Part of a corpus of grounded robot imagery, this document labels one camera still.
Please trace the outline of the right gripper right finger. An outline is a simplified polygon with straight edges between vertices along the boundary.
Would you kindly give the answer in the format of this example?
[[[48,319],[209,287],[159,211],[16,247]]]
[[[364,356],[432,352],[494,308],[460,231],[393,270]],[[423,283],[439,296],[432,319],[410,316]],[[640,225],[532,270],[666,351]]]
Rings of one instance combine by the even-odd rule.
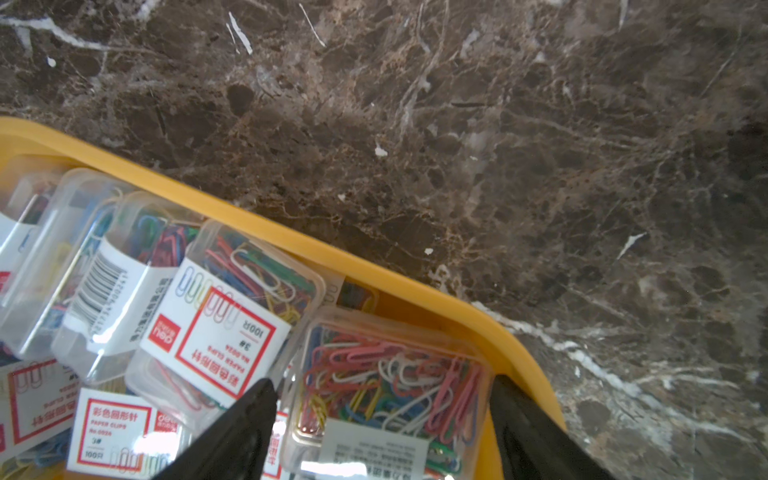
[[[508,376],[494,378],[489,405],[506,479],[614,479]]]

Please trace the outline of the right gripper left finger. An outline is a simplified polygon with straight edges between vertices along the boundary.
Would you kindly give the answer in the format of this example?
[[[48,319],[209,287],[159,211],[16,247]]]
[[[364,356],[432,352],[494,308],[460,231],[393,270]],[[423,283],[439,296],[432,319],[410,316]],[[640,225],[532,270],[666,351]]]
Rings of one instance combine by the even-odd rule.
[[[156,477],[259,479],[276,418],[277,400],[273,382],[259,380]]]

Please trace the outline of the yellow plastic storage tray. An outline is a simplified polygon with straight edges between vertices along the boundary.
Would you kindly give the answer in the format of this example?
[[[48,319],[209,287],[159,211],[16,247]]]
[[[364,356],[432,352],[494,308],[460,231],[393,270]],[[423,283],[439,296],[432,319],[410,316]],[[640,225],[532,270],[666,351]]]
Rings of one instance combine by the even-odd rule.
[[[20,270],[58,184],[67,172],[77,168],[110,175],[134,185],[134,192],[151,193],[204,215],[204,223],[214,220],[267,242],[324,278],[326,294],[321,306],[292,334],[294,345],[288,357],[262,378],[273,382],[278,400],[267,457],[259,479],[299,479],[280,464],[292,403],[289,376],[307,325],[324,307],[349,309],[439,330],[470,342],[493,371],[489,402],[494,378],[506,375],[564,431],[553,390],[536,362],[502,327],[468,305],[55,130],[10,117],[1,121],[1,303]],[[126,371],[117,379],[97,385],[86,385],[77,376],[81,381],[80,390],[91,388],[138,396],[126,384]],[[506,479],[489,402],[476,471],[471,479]]]

